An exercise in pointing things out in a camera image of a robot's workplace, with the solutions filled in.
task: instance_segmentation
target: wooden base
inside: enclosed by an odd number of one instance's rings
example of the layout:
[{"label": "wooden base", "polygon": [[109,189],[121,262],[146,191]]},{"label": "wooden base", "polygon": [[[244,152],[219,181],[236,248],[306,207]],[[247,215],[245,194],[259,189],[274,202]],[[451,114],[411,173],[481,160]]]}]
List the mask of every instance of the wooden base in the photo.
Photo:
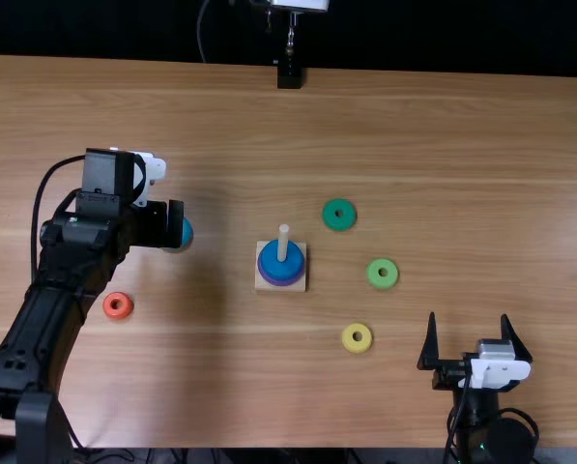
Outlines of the wooden base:
[{"label": "wooden base", "polygon": [[295,283],[291,285],[286,285],[285,287],[280,287],[269,283],[260,275],[260,272],[258,271],[258,256],[260,256],[262,248],[264,248],[268,242],[269,241],[266,242],[263,241],[258,242],[256,244],[256,260],[254,262],[256,273],[254,279],[254,288],[256,289],[256,291],[262,290],[271,292],[304,292],[307,283],[307,244],[304,243],[295,244],[297,247],[299,247],[299,249],[303,253],[303,259],[304,259],[303,265],[305,266],[305,271],[303,272],[303,275]]}]

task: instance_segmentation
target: purple ring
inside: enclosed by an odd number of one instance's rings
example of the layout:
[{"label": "purple ring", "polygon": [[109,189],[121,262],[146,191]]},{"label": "purple ring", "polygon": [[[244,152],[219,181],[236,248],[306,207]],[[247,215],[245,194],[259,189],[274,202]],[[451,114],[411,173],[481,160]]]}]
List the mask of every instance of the purple ring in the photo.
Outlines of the purple ring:
[{"label": "purple ring", "polygon": [[260,276],[262,276],[262,278],[268,281],[271,285],[275,285],[276,287],[286,287],[288,285],[292,285],[302,277],[303,271],[305,270],[305,260],[303,260],[303,265],[301,266],[301,268],[294,277],[288,278],[286,280],[275,280],[274,278],[269,277],[269,275],[265,273],[265,270],[262,269],[260,256],[262,256],[262,253],[258,255],[258,272],[260,273]]}]

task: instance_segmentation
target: yellow ring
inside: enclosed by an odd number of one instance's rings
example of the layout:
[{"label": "yellow ring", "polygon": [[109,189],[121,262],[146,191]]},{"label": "yellow ring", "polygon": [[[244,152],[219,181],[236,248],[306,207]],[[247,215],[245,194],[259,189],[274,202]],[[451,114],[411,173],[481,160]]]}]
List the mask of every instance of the yellow ring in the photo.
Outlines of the yellow ring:
[{"label": "yellow ring", "polygon": [[372,345],[372,332],[364,324],[351,324],[342,331],[342,343],[351,353],[364,353]]}]

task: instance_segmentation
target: dark green ring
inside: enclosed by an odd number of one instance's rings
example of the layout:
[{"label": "dark green ring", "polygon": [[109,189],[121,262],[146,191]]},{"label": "dark green ring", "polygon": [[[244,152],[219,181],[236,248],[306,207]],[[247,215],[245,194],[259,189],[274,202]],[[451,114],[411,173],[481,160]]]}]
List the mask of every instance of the dark green ring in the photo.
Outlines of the dark green ring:
[{"label": "dark green ring", "polygon": [[323,221],[329,229],[347,230],[357,221],[357,210],[350,201],[335,198],[323,208]]}]

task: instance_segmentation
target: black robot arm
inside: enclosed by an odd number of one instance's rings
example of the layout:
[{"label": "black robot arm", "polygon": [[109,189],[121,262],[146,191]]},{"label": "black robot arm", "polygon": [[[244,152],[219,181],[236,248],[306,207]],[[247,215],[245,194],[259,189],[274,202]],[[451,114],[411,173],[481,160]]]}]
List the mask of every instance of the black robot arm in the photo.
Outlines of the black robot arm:
[{"label": "black robot arm", "polygon": [[[136,165],[142,180],[134,186]],[[63,370],[86,314],[130,247],[181,245],[183,203],[135,205],[146,181],[139,155],[88,150],[82,188],[42,227],[36,277],[0,345],[0,419],[15,420],[18,463],[71,458],[57,401]]]},{"label": "black robot arm", "polygon": [[[461,360],[439,359],[436,319],[430,313],[427,335],[418,358],[419,370],[433,370],[432,388],[453,392],[453,408],[447,418],[444,463],[457,450],[463,464],[530,464],[539,441],[539,429],[526,413],[499,407],[499,393],[517,387],[529,376],[533,357],[501,316],[501,338],[482,339],[475,353]],[[519,420],[503,417],[514,414]]]}]

